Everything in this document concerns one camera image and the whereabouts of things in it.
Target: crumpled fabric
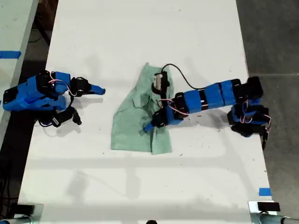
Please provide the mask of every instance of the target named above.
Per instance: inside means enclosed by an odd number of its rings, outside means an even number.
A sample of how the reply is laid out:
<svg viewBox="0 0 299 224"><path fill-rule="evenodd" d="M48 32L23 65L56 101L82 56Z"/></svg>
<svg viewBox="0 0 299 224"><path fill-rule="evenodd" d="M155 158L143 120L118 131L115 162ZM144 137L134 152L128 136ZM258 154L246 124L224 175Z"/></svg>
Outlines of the crumpled fabric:
<svg viewBox="0 0 299 224"><path fill-rule="evenodd" d="M161 69L146 63L136 87L114 114L111 132L112 149L150 152L152 154L172 151L167 127L154 127L149 133L143 131L143 127L151 122L154 112L160 109L157 104L160 95L152 91L151 85L155 80L154 74L160 72ZM165 69L165 71L167 71L168 82L170 83L166 96L171 99L174 95L173 81L169 70Z"/></svg>

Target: white tabletop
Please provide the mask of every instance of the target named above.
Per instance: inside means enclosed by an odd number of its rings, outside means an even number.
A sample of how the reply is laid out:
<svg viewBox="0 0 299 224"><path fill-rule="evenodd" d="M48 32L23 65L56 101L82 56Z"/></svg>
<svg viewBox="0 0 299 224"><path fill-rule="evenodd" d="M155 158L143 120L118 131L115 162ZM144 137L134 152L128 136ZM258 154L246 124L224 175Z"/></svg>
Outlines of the white tabletop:
<svg viewBox="0 0 299 224"><path fill-rule="evenodd" d="M18 84L38 0L0 0L0 50L15 50L19 59L0 59L0 100L3 93ZM10 112L0 105L0 148Z"/></svg>
<svg viewBox="0 0 299 224"><path fill-rule="evenodd" d="M113 114L146 62L174 63L189 82L247 79L235 0L60 0L47 69L86 77L104 96L77 98L82 125L33 131L19 202L42 223L251 223L269 187L259 136L225 123L229 107L169 128L173 153L113 151ZM190 88L171 69L175 92Z"/></svg>

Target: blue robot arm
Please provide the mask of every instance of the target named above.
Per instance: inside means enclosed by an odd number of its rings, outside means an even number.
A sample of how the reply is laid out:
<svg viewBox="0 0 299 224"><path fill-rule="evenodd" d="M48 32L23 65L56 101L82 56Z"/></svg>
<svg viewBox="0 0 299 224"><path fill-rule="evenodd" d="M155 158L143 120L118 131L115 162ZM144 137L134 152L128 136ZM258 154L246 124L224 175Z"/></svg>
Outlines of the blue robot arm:
<svg viewBox="0 0 299 224"><path fill-rule="evenodd" d="M163 82L164 76L167 77L167 72L162 69L159 73L159 77L162 78L155 84ZM153 84L152 90L160 94L163 99L167 86L161 84L157 87ZM177 125L191 113L232 105L228 113L228 121L232 130L244 137L258 133L266 141L270 127L266 128L262 125L267 123L270 125L271 118L268 108L260 105L262 95L263 89L258 77L250 77L244 84L239 79L233 79L200 89L179 92L175 98L166 99L167 103L163 101L163 107L154 113L152 121L143 130L149 132L154 127Z"/></svg>
<svg viewBox="0 0 299 224"><path fill-rule="evenodd" d="M71 103L66 107L65 97L69 91ZM73 118L77 124L81 124L77 111L71 107L74 97L87 94L103 95L106 90L99 86L89 84L82 77L72 78L68 73L42 71L33 76L27 82L8 89L3 95L3 109L7 111L35 111L40 122L45 126L60 126L61 123Z"/></svg>

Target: blue tape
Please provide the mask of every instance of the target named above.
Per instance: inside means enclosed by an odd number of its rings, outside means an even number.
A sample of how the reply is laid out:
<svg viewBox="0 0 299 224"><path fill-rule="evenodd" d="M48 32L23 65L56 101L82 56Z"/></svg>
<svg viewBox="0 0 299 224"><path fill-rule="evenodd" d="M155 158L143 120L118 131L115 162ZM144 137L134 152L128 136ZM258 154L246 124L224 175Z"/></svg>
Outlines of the blue tape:
<svg viewBox="0 0 299 224"><path fill-rule="evenodd" d="M270 188L260 188L258 192L259 196L271 196L271 189Z"/></svg>
<svg viewBox="0 0 299 224"><path fill-rule="evenodd" d="M0 50L0 59L19 59L21 56L20 51L13 51L13 50Z"/></svg>

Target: concrete floor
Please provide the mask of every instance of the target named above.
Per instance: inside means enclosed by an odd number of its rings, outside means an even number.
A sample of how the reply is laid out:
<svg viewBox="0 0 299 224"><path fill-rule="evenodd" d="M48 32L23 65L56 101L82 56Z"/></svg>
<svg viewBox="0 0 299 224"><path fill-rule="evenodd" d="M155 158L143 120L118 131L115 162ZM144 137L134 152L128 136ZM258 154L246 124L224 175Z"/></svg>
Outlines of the concrete floor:
<svg viewBox="0 0 299 224"><path fill-rule="evenodd" d="M273 199L282 215L299 217L299 1L237 0L237 5L249 74L260 77L262 103L273 120L264 151ZM38 35L33 31L30 40ZM48 50L44 40L28 44L23 69L38 72Z"/></svg>

